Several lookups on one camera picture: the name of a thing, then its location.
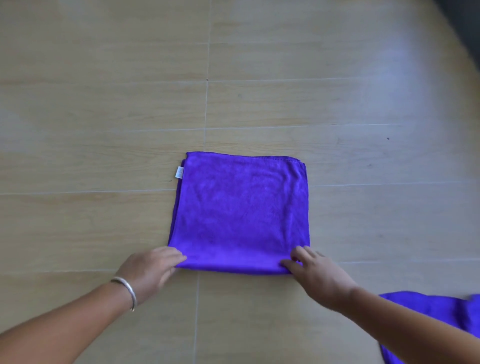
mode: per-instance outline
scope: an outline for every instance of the person's left hand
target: person's left hand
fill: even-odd
[[[175,271],[175,266],[187,259],[171,246],[162,246],[135,253],[120,266],[115,276],[122,277],[132,287],[138,304],[142,304],[160,288]]]

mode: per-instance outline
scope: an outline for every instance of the person's left arm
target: person's left arm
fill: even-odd
[[[130,284],[140,304],[160,289],[185,259],[175,248],[161,247],[131,255],[115,275]],[[107,326],[131,308],[132,296],[122,284],[105,283],[0,334],[0,363],[73,363]]]

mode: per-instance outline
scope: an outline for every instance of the towel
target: towel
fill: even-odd
[[[436,318],[480,338],[480,294],[470,300],[454,297],[426,296],[416,292],[394,292],[380,295],[387,300]],[[386,364],[401,364],[385,346],[380,345]]]
[[[310,245],[305,164],[188,152],[181,166],[168,240],[187,256],[179,267],[288,274],[280,260]]]

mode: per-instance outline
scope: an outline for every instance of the forearm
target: forearm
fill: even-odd
[[[73,363],[102,331],[132,306],[129,292],[104,284],[79,299],[0,335],[0,363]]]
[[[480,340],[361,288],[341,313],[405,363],[480,363]]]

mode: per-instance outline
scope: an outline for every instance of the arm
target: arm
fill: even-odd
[[[161,247],[131,255],[115,275],[129,282],[141,304],[165,284],[174,266],[185,259],[175,248]],[[0,363],[73,363],[131,307],[132,296],[123,285],[105,283],[73,302],[0,334]]]
[[[310,247],[296,247],[291,257],[282,264],[310,297],[355,322],[405,363],[480,363],[476,337],[367,292]]]

